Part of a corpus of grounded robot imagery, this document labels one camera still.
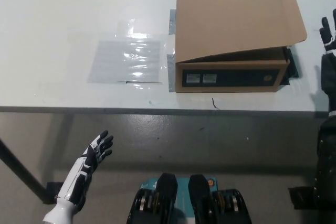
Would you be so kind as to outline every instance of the white robotic forearm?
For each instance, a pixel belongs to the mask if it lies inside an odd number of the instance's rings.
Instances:
[[[86,201],[92,174],[106,156],[112,154],[108,150],[113,136],[104,131],[88,146],[70,170],[64,184],[57,195],[57,204],[43,219],[45,224],[72,224],[73,216],[79,212]]]

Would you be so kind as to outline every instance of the robotic hand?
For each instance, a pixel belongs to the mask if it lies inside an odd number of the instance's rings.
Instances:
[[[336,24],[336,9],[333,11]],[[336,37],[331,34],[326,17],[320,29],[326,54],[321,61],[321,86],[329,98],[329,118],[318,136],[318,164],[314,202],[318,209],[336,210]]]
[[[76,160],[60,192],[57,204],[43,219],[43,224],[72,224],[73,216],[78,213],[86,201],[92,174],[105,157],[112,154],[113,136],[104,131],[87,147]]]

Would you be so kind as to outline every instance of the gray floor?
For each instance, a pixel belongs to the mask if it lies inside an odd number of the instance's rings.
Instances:
[[[239,189],[253,223],[317,223],[295,211],[288,188],[312,185],[321,120],[237,116],[0,113],[0,137],[42,183],[63,181],[87,144],[108,129],[113,155],[96,171],[75,224],[125,223],[142,181],[162,172],[217,176]],[[41,223],[43,205],[0,162],[0,223]]]

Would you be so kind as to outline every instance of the sticker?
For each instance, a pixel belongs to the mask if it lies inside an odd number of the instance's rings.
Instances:
[[[208,184],[209,184],[209,187],[213,187],[215,186],[215,181],[212,178],[210,178],[208,179]]]
[[[195,73],[187,74],[187,83],[199,83],[201,81],[201,75]]]
[[[217,74],[215,73],[206,73],[203,75],[203,83],[216,83]]]
[[[272,76],[265,76],[264,77],[264,81],[270,81],[270,80],[272,80],[273,78],[272,78]]]

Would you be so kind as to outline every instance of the orange sticker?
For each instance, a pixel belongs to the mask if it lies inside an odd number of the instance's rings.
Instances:
[[[265,77],[264,77],[264,81],[270,81],[270,80],[272,80],[272,79],[273,79],[272,76],[265,76]]]
[[[208,179],[208,184],[209,184],[210,187],[213,187],[213,186],[215,186],[215,181],[210,178],[210,179]]]

